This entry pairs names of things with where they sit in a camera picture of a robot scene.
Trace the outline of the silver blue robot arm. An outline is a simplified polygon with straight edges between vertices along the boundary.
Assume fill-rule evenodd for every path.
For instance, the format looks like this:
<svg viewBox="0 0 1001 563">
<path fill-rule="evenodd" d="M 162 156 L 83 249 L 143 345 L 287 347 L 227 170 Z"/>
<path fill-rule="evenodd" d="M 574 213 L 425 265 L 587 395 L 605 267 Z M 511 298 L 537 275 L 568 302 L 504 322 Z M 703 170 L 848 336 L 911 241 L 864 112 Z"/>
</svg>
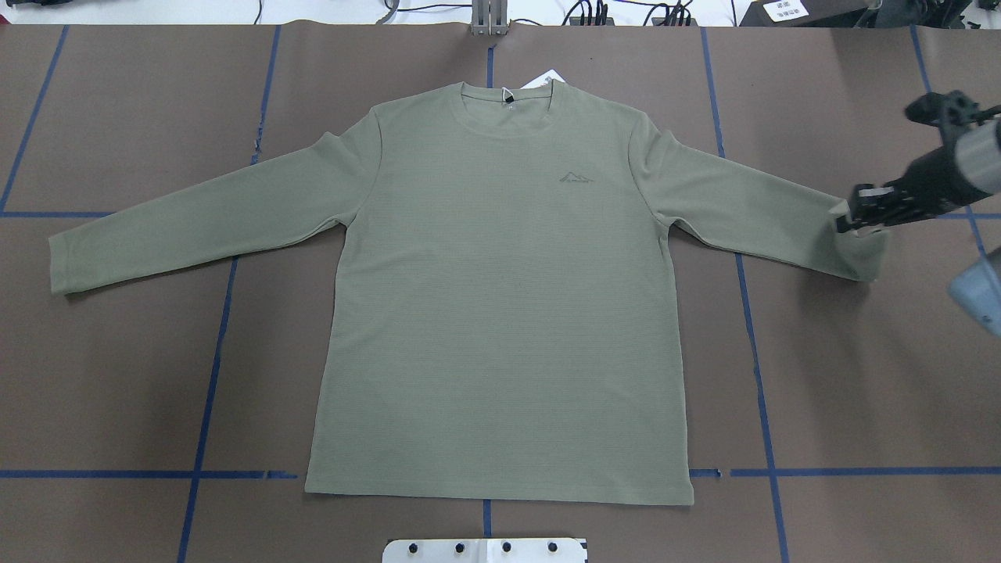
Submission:
<svg viewBox="0 0 1001 563">
<path fill-rule="evenodd" d="M 898 227 L 955 217 L 970 225 L 979 257 L 948 285 L 955 304 L 991 335 L 1000 335 L 999 249 L 989 252 L 973 213 L 973 203 L 999 195 L 999 119 L 948 124 L 932 121 L 939 149 L 920 156 L 904 174 L 883 185 L 862 183 L 837 218 L 839 232 L 866 227 Z"/>
</svg>

